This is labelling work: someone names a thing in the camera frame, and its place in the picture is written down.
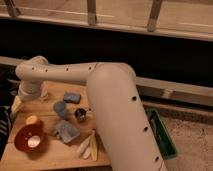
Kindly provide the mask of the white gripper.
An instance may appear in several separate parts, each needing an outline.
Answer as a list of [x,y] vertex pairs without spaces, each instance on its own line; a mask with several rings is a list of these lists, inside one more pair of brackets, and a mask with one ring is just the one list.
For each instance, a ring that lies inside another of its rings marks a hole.
[[22,81],[19,85],[19,96],[14,98],[11,113],[16,114],[23,107],[24,103],[22,101],[32,101],[39,98],[41,96],[41,92],[41,82]]

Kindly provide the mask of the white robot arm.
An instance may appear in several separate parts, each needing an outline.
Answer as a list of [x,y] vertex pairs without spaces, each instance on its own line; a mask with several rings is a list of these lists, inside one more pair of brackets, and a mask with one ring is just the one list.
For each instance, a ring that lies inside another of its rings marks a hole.
[[91,62],[54,65],[35,56],[15,68],[23,101],[38,98],[45,81],[86,87],[89,107],[113,171],[167,171],[126,63]]

